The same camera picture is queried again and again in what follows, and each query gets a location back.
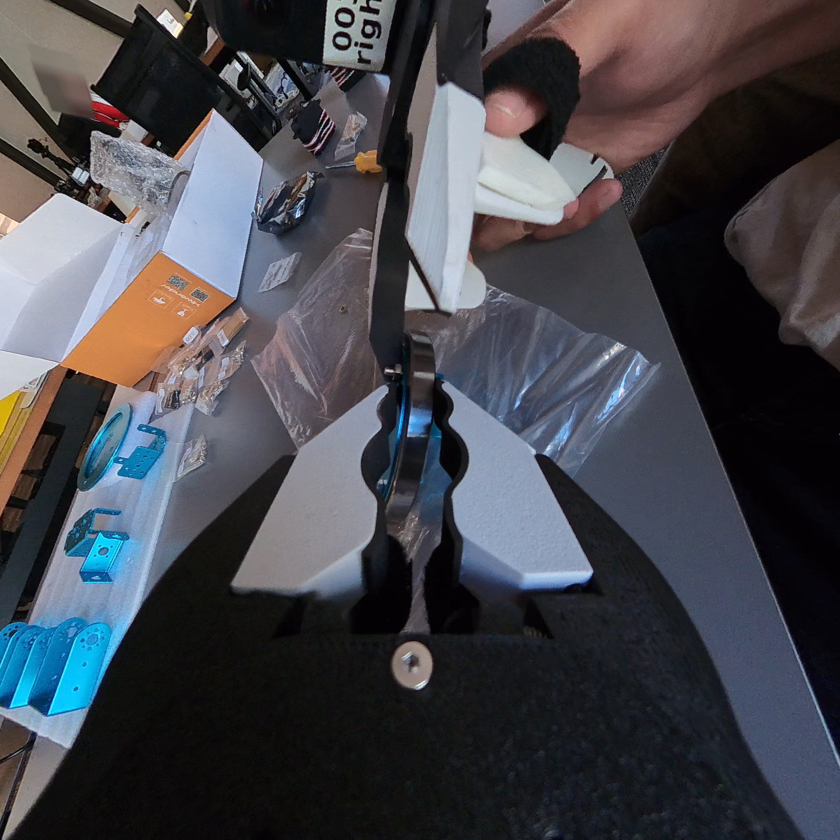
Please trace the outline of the pile of small hardware bags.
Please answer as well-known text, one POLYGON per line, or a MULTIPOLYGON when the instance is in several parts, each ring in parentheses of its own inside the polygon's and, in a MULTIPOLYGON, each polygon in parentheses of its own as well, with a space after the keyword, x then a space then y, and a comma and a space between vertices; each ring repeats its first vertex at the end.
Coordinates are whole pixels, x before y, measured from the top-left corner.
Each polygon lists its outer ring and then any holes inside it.
POLYGON ((241 307, 206 327, 191 327, 178 347, 161 352, 152 373, 158 419, 185 406, 211 417, 231 379, 243 366, 246 341, 242 332, 249 316, 241 307))

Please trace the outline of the blue disc with bearing ring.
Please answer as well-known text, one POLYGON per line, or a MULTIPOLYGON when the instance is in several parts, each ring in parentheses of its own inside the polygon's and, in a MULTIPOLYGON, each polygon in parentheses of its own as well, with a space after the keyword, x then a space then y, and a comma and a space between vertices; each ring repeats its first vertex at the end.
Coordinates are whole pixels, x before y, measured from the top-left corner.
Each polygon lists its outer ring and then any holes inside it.
POLYGON ((434 344, 425 332, 406 333, 394 381, 395 425, 388 437, 391 458, 377 486, 390 530, 399 529, 413 508, 433 436, 438 374, 434 344))

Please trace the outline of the small clear screw bag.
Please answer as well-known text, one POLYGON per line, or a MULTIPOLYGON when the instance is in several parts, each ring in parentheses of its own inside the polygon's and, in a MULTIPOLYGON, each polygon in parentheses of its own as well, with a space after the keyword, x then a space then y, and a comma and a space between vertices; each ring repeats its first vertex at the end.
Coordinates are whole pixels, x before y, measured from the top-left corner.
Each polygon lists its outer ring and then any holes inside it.
POLYGON ((338 163, 347 163, 357 154, 357 143, 364 128, 368 123, 368 119, 358 111, 352 112, 343 127, 340 139, 337 142, 334 150, 334 161, 338 163))

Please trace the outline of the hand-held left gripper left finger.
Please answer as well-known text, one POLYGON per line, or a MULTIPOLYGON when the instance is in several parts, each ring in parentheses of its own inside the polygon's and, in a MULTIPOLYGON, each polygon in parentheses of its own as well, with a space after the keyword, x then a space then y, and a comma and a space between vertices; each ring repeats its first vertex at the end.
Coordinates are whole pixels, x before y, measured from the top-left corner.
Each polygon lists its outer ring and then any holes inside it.
POLYGON ((383 385, 300 447, 232 580, 239 595, 310 596, 361 634, 403 630, 411 571, 377 486, 391 466, 395 391, 383 385))

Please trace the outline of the black monitor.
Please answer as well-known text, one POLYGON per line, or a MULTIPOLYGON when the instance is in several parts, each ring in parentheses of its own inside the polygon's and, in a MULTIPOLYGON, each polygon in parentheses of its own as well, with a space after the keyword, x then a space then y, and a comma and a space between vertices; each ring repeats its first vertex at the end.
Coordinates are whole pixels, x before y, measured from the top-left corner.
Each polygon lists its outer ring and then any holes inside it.
POLYGON ((207 114, 232 118, 233 103, 217 76, 144 6, 92 91, 151 134, 173 155, 207 114))

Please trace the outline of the clear plastic bag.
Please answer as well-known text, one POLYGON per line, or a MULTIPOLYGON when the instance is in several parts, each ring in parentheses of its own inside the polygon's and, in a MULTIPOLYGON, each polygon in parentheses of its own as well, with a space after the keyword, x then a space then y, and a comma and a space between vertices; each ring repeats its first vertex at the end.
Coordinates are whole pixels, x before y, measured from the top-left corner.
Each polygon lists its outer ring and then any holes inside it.
MULTIPOLYGON (((364 228, 340 241, 252 360, 298 448, 384 384, 369 341, 372 246, 364 228)), ((431 338, 447 382, 568 476, 656 370, 634 349, 492 286, 476 308, 410 311, 406 326, 431 338)))
POLYGON ((100 131, 90 135, 89 172, 94 183, 120 194, 148 214, 170 211, 188 168, 162 152, 100 131))

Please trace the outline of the white foam sheet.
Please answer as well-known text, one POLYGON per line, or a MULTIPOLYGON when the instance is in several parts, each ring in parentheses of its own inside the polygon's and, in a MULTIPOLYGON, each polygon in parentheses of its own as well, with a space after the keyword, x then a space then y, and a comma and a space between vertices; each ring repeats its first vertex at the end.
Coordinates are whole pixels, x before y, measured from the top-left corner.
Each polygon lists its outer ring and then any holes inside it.
POLYGON ((165 511, 171 498, 176 471, 182 460, 187 429, 193 407, 186 406, 163 415, 152 425, 166 432, 163 456, 142 480, 120 478, 110 485, 77 491, 59 539, 49 557, 39 585, 29 622, 42 627, 56 627, 72 617, 87 623, 105 623, 112 630, 108 650, 102 662, 102 680, 132 620, 150 591, 156 575, 154 554, 161 536, 165 511), (112 568, 113 582, 83 583, 79 570, 81 558, 66 556, 63 546, 73 523, 92 508, 118 509, 113 520, 103 520, 106 530, 129 534, 129 541, 112 568))

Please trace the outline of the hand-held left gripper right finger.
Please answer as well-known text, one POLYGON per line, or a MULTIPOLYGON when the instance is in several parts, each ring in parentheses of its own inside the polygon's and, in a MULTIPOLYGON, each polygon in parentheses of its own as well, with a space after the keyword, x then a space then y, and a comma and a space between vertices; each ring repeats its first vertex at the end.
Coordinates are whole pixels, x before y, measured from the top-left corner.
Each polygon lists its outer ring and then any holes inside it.
POLYGON ((447 382, 434 393, 444 493, 425 570, 433 634, 470 634, 482 606, 586 587, 593 568, 554 493, 556 465, 447 382))

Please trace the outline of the silver antistatic bag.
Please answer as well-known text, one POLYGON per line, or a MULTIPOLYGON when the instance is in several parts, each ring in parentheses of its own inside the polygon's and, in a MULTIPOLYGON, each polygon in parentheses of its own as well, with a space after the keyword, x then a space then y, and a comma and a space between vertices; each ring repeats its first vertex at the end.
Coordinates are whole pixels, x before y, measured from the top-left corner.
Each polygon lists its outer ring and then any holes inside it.
POLYGON ((323 173, 305 171, 278 183, 267 194, 260 188, 252 216, 259 231, 283 235, 296 228, 306 215, 323 173))

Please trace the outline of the small labelled hardware bag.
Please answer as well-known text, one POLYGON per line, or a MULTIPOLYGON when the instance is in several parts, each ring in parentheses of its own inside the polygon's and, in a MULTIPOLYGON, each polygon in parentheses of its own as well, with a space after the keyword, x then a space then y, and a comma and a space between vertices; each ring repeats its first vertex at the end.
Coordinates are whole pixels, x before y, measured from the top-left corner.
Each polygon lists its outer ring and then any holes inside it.
POLYGON ((289 281, 300 264, 301 257, 302 253, 297 252, 270 264, 259 284, 258 292, 271 291, 289 281))

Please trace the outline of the person's right hand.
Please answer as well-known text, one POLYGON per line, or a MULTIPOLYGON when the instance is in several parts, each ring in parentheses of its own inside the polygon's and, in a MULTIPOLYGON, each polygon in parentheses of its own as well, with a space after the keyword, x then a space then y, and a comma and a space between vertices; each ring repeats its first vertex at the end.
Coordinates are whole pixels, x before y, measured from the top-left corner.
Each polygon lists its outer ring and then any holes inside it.
MULTIPOLYGON (((715 65, 727 51, 728 2, 551 2, 484 58, 485 68, 532 40, 565 42, 580 63, 581 98, 565 142, 594 152, 615 174, 665 147, 717 96, 715 65)), ((486 97, 486 129, 515 136, 535 128, 548 103, 524 83, 486 97)), ((472 246, 496 250, 533 236, 581 230, 616 205, 615 178, 588 186, 553 226, 477 215, 472 246)))

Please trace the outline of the orange and white cardboard box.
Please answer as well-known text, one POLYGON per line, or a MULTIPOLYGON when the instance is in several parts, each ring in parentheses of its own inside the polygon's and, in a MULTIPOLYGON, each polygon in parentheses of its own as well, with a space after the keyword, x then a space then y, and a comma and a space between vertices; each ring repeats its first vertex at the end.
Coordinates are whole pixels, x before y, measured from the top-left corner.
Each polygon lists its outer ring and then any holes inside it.
POLYGON ((214 110, 175 159, 145 229, 57 194, 2 238, 2 398, 60 364, 133 385, 237 299, 263 161, 214 110))

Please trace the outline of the row of long blue brackets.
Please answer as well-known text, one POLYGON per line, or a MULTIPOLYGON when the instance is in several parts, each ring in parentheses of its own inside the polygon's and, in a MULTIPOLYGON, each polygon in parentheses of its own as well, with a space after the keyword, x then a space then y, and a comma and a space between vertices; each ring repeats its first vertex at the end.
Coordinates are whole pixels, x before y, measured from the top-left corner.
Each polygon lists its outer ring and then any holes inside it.
POLYGON ((1 632, 1 707, 45 717, 89 706, 111 642, 106 623, 72 617, 57 626, 11 623, 1 632))

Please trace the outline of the grey desk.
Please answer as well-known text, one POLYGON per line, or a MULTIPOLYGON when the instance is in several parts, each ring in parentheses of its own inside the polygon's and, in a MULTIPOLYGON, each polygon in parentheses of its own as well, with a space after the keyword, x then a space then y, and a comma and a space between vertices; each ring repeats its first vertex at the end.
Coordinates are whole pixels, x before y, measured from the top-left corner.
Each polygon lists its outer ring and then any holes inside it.
MULTIPOLYGON (((310 218, 288 242, 256 231, 241 305, 248 348, 260 352, 282 312, 336 244, 371 229, 381 178, 331 171, 310 218), (303 260, 286 288, 258 293, 290 246, 303 260)), ((478 260, 495 287, 556 312, 585 332, 640 351, 658 370, 613 419, 574 480, 667 578, 721 672, 745 738, 804 837, 838 838, 838 761, 770 583, 691 389, 636 241, 619 204, 567 238, 513 246, 478 260)), ((191 418, 208 463, 173 485, 151 561, 157 576, 219 512, 294 450, 249 363, 217 415, 191 418)))

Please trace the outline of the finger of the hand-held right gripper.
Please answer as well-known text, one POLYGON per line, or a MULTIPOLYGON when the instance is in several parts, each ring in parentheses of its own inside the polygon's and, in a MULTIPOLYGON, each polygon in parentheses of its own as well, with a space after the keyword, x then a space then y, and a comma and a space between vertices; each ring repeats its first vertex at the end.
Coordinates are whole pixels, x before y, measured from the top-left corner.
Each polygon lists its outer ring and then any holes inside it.
POLYGON ((406 189, 383 189, 371 256, 369 338, 379 368, 402 361, 405 296, 411 251, 405 238, 406 189))
POLYGON ((454 313, 466 270, 486 112, 454 82, 437 87, 406 241, 438 310, 454 313))

